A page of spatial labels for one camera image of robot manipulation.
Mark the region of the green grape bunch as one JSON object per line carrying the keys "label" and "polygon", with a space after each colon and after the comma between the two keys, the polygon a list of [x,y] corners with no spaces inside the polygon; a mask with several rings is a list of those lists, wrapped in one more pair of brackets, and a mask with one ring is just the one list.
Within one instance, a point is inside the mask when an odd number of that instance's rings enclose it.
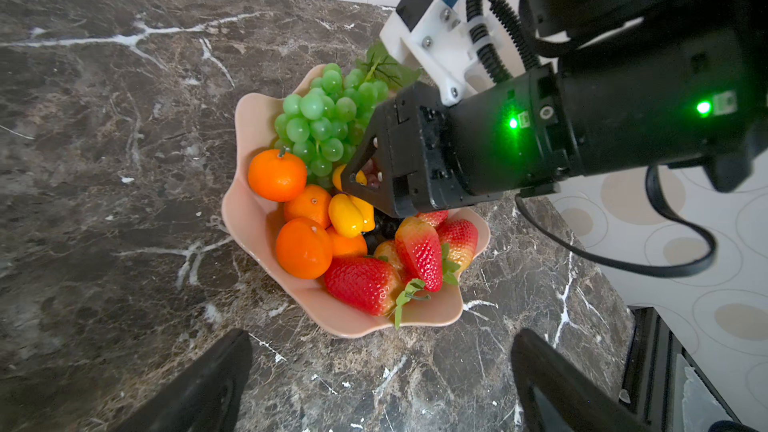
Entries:
{"label": "green grape bunch", "polygon": [[419,69],[398,63],[381,42],[347,71],[326,64],[306,92],[283,100],[271,147],[301,159],[307,182],[329,190],[334,170],[357,151],[375,108],[420,75]]}

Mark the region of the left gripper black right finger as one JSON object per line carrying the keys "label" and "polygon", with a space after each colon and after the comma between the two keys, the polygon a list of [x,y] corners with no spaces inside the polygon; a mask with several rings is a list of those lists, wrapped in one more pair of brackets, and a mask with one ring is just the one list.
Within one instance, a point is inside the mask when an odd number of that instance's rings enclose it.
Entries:
{"label": "left gripper black right finger", "polygon": [[534,331],[514,337],[511,367],[530,431],[646,431]]}

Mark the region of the small yellow lemon top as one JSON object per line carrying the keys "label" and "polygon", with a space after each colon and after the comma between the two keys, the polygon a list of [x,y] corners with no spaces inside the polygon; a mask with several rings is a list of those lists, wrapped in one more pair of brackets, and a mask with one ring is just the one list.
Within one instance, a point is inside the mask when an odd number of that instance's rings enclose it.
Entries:
{"label": "small yellow lemon top", "polygon": [[335,231],[347,238],[354,238],[363,233],[365,219],[354,197],[336,194],[331,198],[328,215]]}

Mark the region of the orange mandarin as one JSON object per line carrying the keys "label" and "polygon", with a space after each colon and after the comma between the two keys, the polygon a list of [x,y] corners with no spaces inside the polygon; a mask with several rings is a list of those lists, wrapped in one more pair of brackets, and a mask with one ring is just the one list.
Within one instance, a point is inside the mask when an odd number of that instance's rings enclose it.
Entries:
{"label": "orange mandarin", "polygon": [[322,229],[331,225],[328,207],[331,195],[324,188],[310,184],[294,199],[288,201],[283,207],[285,222],[297,218],[307,218],[318,223]]}
{"label": "orange mandarin", "polygon": [[278,234],[276,256],[288,274],[304,280],[317,279],[326,272],[332,261],[330,236],[319,223],[311,219],[293,219]]}
{"label": "orange mandarin", "polygon": [[357,257],[368,254],[368,246],[362,234],[349,238],[340,235],[333,226],[326,229],[331,240],[334,257]]}
{"label": "orange mandarin", "polygon": [[305,189],[307,169],[299,157],[282,149],[270,149],[251,159],[247,179],[257,195],[273,202],[288,202]]}

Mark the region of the strawberry red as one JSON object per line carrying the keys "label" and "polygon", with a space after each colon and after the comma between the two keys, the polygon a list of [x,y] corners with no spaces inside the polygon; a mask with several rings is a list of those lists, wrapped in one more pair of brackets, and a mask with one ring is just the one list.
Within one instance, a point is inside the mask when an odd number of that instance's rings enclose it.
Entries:
{"label": "strawberry red", "polygon": [[395,234],[395,248],[403,265],[404,280],[424,282],[424,289],[438,292],[443,284],[441,243],[435,228],[417,218],[403,220]]}
{"label": "strawberry red", "polygon": [[449,219],[437,229],[441,244],[443,280],[449,285],[458,285],[460,275],[474,260],[478,230],[466,219]]}
{"label": "strawberry red", "polygon": [[434,228],[437,228],[440,224],[445,222],[448,217],[448,211],[420,212],[416,215],[416,218],[431,225]]}
{"label": "strawberry red", "polygon": [[390,264],[398,274],[403,274],[404,266],[397,253],[397,248],[393,240],[387,240],[379,244],[375,249],[373,256]]}

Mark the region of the strawberry with leaves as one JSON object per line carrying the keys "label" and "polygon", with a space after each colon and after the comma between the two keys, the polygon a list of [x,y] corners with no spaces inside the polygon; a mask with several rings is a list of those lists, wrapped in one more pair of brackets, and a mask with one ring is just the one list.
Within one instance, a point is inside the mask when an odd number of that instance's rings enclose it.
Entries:
{"label": "strawberry with leaves", "polygon": [[370,256],[336,257],[323,279],[333,297],[371,316],[390,318],[396,329],[406,304],[431,299],[423,280],[406,281],[393,265]]}

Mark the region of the black grape bunch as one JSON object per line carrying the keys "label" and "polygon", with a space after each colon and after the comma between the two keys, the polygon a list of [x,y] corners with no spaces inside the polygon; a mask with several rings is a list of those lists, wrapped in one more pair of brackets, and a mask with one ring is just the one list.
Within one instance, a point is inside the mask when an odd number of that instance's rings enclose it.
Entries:
{"label": "black grape bunch", "polygon": [[368,247],[368,254],[372,255],[381,243],[393,240],[402,221],[402,218],[393,218],[386,213],[375,209],[374,228],[372,231],[363,233],[363,237]]}

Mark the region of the pink scalloped fruit bowl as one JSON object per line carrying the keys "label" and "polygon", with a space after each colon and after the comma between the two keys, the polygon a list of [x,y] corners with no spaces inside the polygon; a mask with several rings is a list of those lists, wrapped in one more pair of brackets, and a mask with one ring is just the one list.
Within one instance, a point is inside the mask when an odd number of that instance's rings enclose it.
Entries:
{"label": "pink scalloped fruit bowl", "polygon": [[[234,112],[237,168],[222,201],[222,220],[235,242],[246,251],[265,273],[287,292],[306,314],[326,332],[347,339],[366,336],[374,331],[393,329],[391,319],[374,317],[333,298],[322,280],[293,277],[280,267],[274,245],[284,224],[280,205],[255,194],[248,185],[251,158],[265,150],[275,138],[273,121],[283,112],[282,98],[248,93]],[[449,217],[466,219],[478,229],[478,244],[472,265],[489,246],[489,224],[471,208],[450,210]],[[458,321],[470,306],[462,297],[463,284],[444,285],[431,300],[414,301],[405,306],[401,326],[444,327]]]}

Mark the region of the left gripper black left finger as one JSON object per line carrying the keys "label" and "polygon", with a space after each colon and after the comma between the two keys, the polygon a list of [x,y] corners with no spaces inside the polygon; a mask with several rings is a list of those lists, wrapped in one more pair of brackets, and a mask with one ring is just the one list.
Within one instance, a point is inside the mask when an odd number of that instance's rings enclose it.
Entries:
{"label": "left gripper black left finger", "polygon": [[251,366],[248,333],[232,329],[116,429],[232,431]]}

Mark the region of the red grape bunch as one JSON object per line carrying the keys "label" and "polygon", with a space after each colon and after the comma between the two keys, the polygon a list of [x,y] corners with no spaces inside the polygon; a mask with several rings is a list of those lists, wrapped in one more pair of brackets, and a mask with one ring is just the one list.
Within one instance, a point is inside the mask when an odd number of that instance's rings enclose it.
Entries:
{"label": "red grape bunch", "polygon": [[374,158],[369,159],[365,163],[362,168],[362,172],[365,175],[368,187],[374,189],[378,189],[380,187],[383,175]]}

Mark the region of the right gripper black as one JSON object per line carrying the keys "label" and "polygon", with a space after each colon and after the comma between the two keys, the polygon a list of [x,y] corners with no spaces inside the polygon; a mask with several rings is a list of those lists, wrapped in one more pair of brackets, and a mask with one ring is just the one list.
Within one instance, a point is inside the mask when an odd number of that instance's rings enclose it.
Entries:
{"label": "right gripper black", "polygon": [[[473,195],[461,183],[448,125],[436,87],[416,82],[400,90],[373,113],[341,174],[343,191],[397,218],[496,200],[496,193]],[[371,158],[382,175],[378,189],[356,180]]]}

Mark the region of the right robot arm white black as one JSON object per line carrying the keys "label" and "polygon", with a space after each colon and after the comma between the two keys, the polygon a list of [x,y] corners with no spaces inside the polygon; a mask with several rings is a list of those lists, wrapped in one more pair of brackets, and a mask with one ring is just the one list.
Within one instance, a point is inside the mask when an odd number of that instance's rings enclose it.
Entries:
{"label": "right robot arm white black", "polygon": [[392,217],[561,182],[702,167],[728,193],[767,147],[767,0],[400,0],[380,33],[429,83],[380,104],[343,189]]}

